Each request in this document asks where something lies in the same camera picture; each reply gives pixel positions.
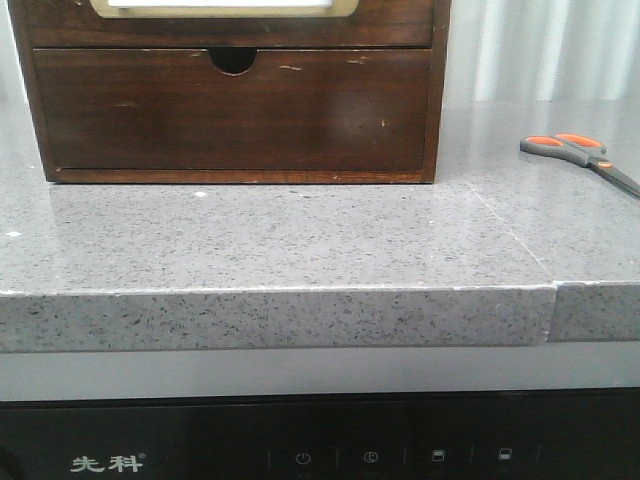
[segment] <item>control panel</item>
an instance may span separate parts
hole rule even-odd
[[[637,480],[640,389],[0,404],[0,480]]]

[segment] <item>dark brown wood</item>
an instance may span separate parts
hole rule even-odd
[[[55,173],[67,183],[421,183],[422,171],[353,172],[303,170],[84,170],[59,168]]]
[[[422,167],[429,50],[37,49],[58,167],[401,171]]]
[[[50,181],[73,183],[419,183],[433,181],[442,102],[450,0],[362,0],[359,10],[352,17],[347,19],[315,20],[108,20],[97,17],[87,0],[9,0],[9,7],[14,23],[14,31],[40,153],[47,179]],[[433,51],[424,51],[423,47],[431,44],[433,44]],[[341,46],[368,48],[404,46],[411,47],[411,49],[416,48],[416,50],[410,52],[407,49],[387,49],[386,53],[389,55],[397,53],[399,56],[404,54],[422,55],[423,58],[418,61],[416,57],[412,57],[407,63],[407,57],[391,60],[390,56],[382,55],[377,57],[379,53],[375,54],[374,61],[368,67],[359,70],[362,74],[367,68],[369,69],[368,73],[361,75],[357,82],[353,80],[343,81],[344,72],[347,70],[340,68],[338,66],[339,62],[335,63],[335,60],[316,62],[314,60],[312,62],[314,65],[306,65],[305,75],[316,85],[315,87],[310,86],[305,89],[295,82],[290,82],[290,92],[293,93],[294,99],[298,101],[302,99],[302,103],[308,102],[306,107],[311,107],[303,114],[304,109],[299,104],[294,102],[293,106],[295,108],[292,108],[289,96],[286,101],[281,100],[279,103],[274,101],[271,102],[271,105],[266,100],[269,95],[269,88],[273,90],[274,85],[277,85],[276,80],[285,78],[278,77],[273,73],[268,82],[256,82],[254,85],[256,88],[254,89],[249,89],[248,86],[244,87],[244,91],[242,88],[237,89],[235,95],[232,96],[224,96],[220,92],[216,93],[212,88],[207,89],[204,87],[205,83],[197,80],[202,79],[203,75],[206,75],[205,72],[213,73],[214,75],[222,74],[215,71],[210,64],[205,67],[204,62],[197,63],[198,59],[204,60],[206,57],[203,50],[196,47],[214,47],[217,45],[312,47],[314,50]],[[62,62],[61,57],[56,57],[54,51],[48,49],[46,51],[38,51],[38,72],[36,72],[34,46],[82,47],[89,51],[98,46],[137,47],[138,50],[154,46],[171,48],[188,46],[191,47],[189,55],[194,56],[185,59],[180,52],[171,54],[182,58],[183,63],[178,62],[180,63],[178,68],[181,69],[182,80],[178,79],[178,75],[169,68],[177,57],[167,56],[164,57],[164,60],[156,58],[158,60],[156,62],[143,62],[141,66],[134,66],[130,58],[127,60],[126,56],[118,57],[116,55],[119,60],[114,57],[106,60],[103,58],[99,65],[93,65],[92,67],[91,62],[84,66],[82,62],[79,64],[74,61]],[[360,54],[367,56],[366,50],[363,49]],[[152,51],[145,53],[149,54],[147,55],[148,57],[152,55]],[[276,57],[271,55],[278,52],[266,53],[269,56],[262,55],[256,63],[256,67],[262,65],[264,68],[264,58],[275,59]],[[289,53],[301,55],[306,52]],[[87,52],[87,56],[83,58],[92,58],[92,55]],[[279,64],[278,67],[283,66],[282,70],[288,70],[288,72],[278,72],[279,74],[299,74],[305,71],[305,66],[299,65],[302,60],[298,62],[298,57],[295,58],[296,64],[293,64],[294,59],[292,57],[285,56],[280,59],[283,61],[272,62],[271,65],[277,63]],[[366,65],[359,63],[355,57],[350,57],[347,60],[351,61],[345,61],[345,67],[364,67]],[[398,71],[406,69],[407,65],[409,65],[408,75],[403,76],[398,72],[389,72],[385,64],[391,70]],[[295,68],[300,66],[303,67],[303,70]],[[98,70],[102,73],[108,70],[111,75],[109,77],[96,75],[94,67],[99,67]],[[75,79],[72,78],[82,70],[84,70],[85,78],[93,77],[97,80],[93,83],[87,83],[82,80],[82,75]],[[256,68],[250,71],[246,74],[246,79],[251,79],[251,75],[255,76],[256,71],[259,72],[260,70]],[[242,78],[242,76],[228,77],[225,80],[224,76],[215,77],[214,75],[209,76],[208,81],[211,82],[211,79],[215,79],[213,84],[218,86],[227,85],[224,83],[226,80]],[[411,84],[407,80],[410,76],[414,77],[414,82],[411,82]],[[399,90],[413,92],[412,95],[409,95],[412,96],[411,99],[407,100],[407,96],[403,96],[402,92],[396,95],[398,91],[394,90],[397,87],[394,86],[396,78],[401,78],[400,83],[404,85]],[[188,92],[190,90],[181,87],[186,86],[189,81],[192,81],[191,88],[195,89],[191,91],[191,94],[193,95],[194,91],[199,92],[201,94],[198,97],[200,101],[196,101],[196,95],[193,95],[186,104],[182,104],[185,92],[187,92],[186,96],[189,97]],[[326,86],[323,87],[323,85],[331,83],[337,87],[333,91]],[[358,89],[354,88],[356,84],[359,89],[364,89],[371,95],[366,98],[363,98],[362,95],[358,96]],[[132,99],[118,97],[119,94],[113,89],[114,86],[118,86],[121,92],[140,95],[141,100],[150,100],[150,105],[155,105],[157,110],[142,111],[141,108],[135,105],[136,102],[131,101]],[[260,104],[262,102],[262,106],[259,107],[255,105],[256,102],[249,101],[250,96],[246,97],[236,105],[246,112],[243,115],[237,109],[234,111],[231,108],[231,103],[234,98],[240,98],[241,94],[246,93],[248,90],[252,90],[254,94],[255,92],[260,94],[261,100],[257,103]],[[203,92],[205,100],[209,101],[202,101]],[[342,92],[345,95],[339,95],[335,92]],[[395,102],[389,101],[386,96],[389,93],[393,93]],[[113,111],[110,111],[110,113],[105,113],[108,110],[106,109],[107,104],[104,103],[105,99],[108,101],[119,100],[119,102],[114,101]],[[409,148],[406,145],[395,148],[393,147],[393,141],[389,141],[389,137],[387,137],[383,141],[384,147],[382,149],[374,149],[378,153],[386,152],[385,155],[388,153],[390,156],[387,160],[375,158],[371,152],[361,154],[359,148],[364,148],[366,152],[365,147],[373,148],[371,146],[373,143],[367,145],[366,142],[362,141],[364,132],[354,133],[353,125],[358,125],[357,121],[356,123],[348,123],[346,120],[367,117],[371,113],[367,110],[370,105],[374,105],[374,107],[376,105],[391,107],[391,110],[385,108],[385,113],[395,112],[394,115],[400,113],[398,118],[404,118],[411,123],[409,126],[411,131],[413,131],[416,124],[421,124],[422,132],[420,135],[422,138],[420,145],[412,143]],[[287,114],[287,109],[284,107],[288,107],[289,116],[285,115]],[[421,119],[416,120],[414,118],[410,120],[411,116],[417,117],[416,112],[418,110],[422,112]],[[224,115],[216,116],[214,113],[216,111],[221,111]],[[375,108],[372,111],[374,115],[371,118],[379,113]],[[159,113],[160,118],[169,119],[168,123],[149,121],[151,118],[150,113]],[[176,113],[182,113],[185,118],[181,120],[180,115],[176,116]],[[224,120],[227,114],[230,114],[231,117],[227,118],[228,121],[225,126]],[[209,129],[200,126],[201,124],[198,123],[195,123],[198,127],[194,129],[193,120],[201,120],[202,118],[211,122],[212,125],[220,127],[218,133],[222,132],[225,137],[231,135],[235,127],[235,138],[237,138],[237,128],[243,125],[248,127],[249,131],[253,130],[254,133],[249,134],[246,140],[248,140],[249,144],[253,143],[253,147],[247,147],[244,151],[242,147],[234,150],[231,148],[231,144],[228,143],[226,153],[222,149],[222,155],[216,156],[215,150],[217,147],[214,145],[211,147],[211,151],[208,152],[207,158],[214,163],[222,158],[222,163],[218,163],[221,168],[211,167],[211,164],[207,164],[207,158],[204,156],[205,145],[221,141],[224,144],[221,139],[225,137],[218,135],[218,139],[212,141],[209,140],[213,135]],[[301,122],[294,122],[292,118],[299,118]],[[384,126],[382,125],[382,118],[385,118]],[[109,119],[117,121],[110,124]],[[335,125],[347,125],[347,127],[342,129],[332,128],[334,120],[337,121]],[[268,159],[265,160],[262,157],[264,152],[257,149],[260,141],[265,144],[264,138],[261,139],[259,136],[259,127],[266,125],[267,121],[270,121],[271,125],[266,127],[266,130],[262,129],[263,133],[276,132],[275,138],[280,139],[279,141],[282,141],[284,145],[289,142],[288,145],[290,147],[295,145],[295,139],[302,138],[300,131],[309,133],[312,131],[312,127],[320,126],[325,128],[325,133],[327,133],[324,138],[325,144],[334,145],[333,150],[329,148],[326,152],[328,153],[326,158],[333,163],[324,163],[325,159],[316,151],[314,153],[315,160],[311,162],[313,164],[314,161],[317,161],[316,166],[309,167],[308,164],[305,165],[309,158],[308,150],[311,149],[313,151],[313,142],[304,145],[305,153],[289,155],[284,163],[282,163],[283,160],[281,158],[277,159],[277,155],[273,154],[275,151],[280,151],[276,147],[273,147],[273,150],[270,151],[271,159],[276,159],[276,162],[270,163]],[[123,128],[121,122],[132,128]],[[384,138],[384,134],[393,133],[393,128],[399,127],[397,121],[389,121],[386,116],[381,117],[380,122],[381,130],[383,128],[386,129],[381,138]],[[173,155],[168,155],[167,152],[164,152],[163,161],[166,161],[166,163],[161,161],[160,164],[155,165],[158,157],[154,158],[148,153],[157,151],[160,152],[159,158],[163,158],[163,149],[158,147],[158,142],[166,143],[164,132],[167,131],[167,126],[177,127],[180,134],[177,137],[170,138],[169,145],[171,145],[171,142],[174,143],[173,146],[169,147],[168,152]],[[371,125],[367,128],[367,134],[376,134],[376,129]],[[92,136],[99,135],[96,132],[102,131],[105,136],[108,136],[109,129],[114,133],[111,142],[105,142],[104,138],[94,142],[96,138]],[[404,128],[402,130],[399,136],[408,138],[407,131]],[[283,133],[286,131],[296,131],[296,135],[286,135]],[[159,135],[156,136],[156,140],[153,142],[150,136],[155,134]],[[417,135],[418,133],[415,132],[409,135],[411,142],[414,141]],[[139,156],[136,160],[145,164],[144,168],[118,168],[117,162],[119,160],[113,163],[111,160],[106,159],[107,153],[114,153],[118,151],[118,148],[122,148],[121,146],[114,146],[117,142],[126,144],[127,142],[123,140],[139,140],[140,138],[143,138],[147,142],[146,146],[150,148],[150,150],[147,150],[147,154]],[[198,148],[202,148],[200,151],[202,156],[195,155],[190,157],[191,160],[195,158],[195,163],[192,164],[192,166],[196,166],[195,168],[189,168],[188,165],[184,164],[176,166],[176,163],[185,158],[185,154],[191,155],[194,151],[189,149],[191,148],[190,146],[184,148],[185,143],[199,143],[200,147]],[[303,147],[302,142],[298,142],[297,146]],[[138,153],[141,153],[143,149],[141,145],[136,145],[135,142],[130,143],[130,148],[134,151],[137,149]],[[423,148],[423,153],[416,162],[414,154],[421,148]],[[95,162],[93,159],[96,158],[96,154],[99,151],[104,151],[104,153],[97,155],[98,157],[102,155],[102,160],[100,161],[103,162],[100,163],[98,168],[82,167],[83,161],[79,160],[80,157],[78,155],[81,155],[82,152],[91,153],[92,155],[86,156],[85,159],[90,159],[90,164],[94,165],[91,162]],[[407,152],[410,152],[410,159],[406,157]],[[239,158],[238,153],[244,157],[242,161],[245,163],[242,165],[236,161]],[[174,160],[178,159],[179,162],[169,161],[170,156]],[[77,165],[81,166],[81,168],[69,168],[69,165]],[[318,168],[318,170],[309,170],[309,168]],[[361,170],[346,170],[351,168],[361,168]]]
[[[104,19],[89,0],[9,0],[35,47],[431,45],[434,0],[360,0],[346,18]]]
[[[433,55],[431,56],[431,74],[429,78],[429,97],[427,104],[427,125],[424,139],[423,181],[426,183],[433,183],[436,174],[450,11],[451,0],[436,0],[433,22]]]

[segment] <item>wooden drawer unit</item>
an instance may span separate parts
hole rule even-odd
[[[449,0],[316,18],[9,6],[50,181],[433,181]]]

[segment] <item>orange scissors handle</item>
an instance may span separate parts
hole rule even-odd
[[[527,137],[520,141],[520,150],[544,157],[555,157],[586,167],[594,157],[607,151],[602,142],[574,133]]]

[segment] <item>gray quartz countertop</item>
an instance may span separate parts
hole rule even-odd
[[[444,110],[434,185],[54,185],[0,106],[0,351],[640,339],[640,101]]]

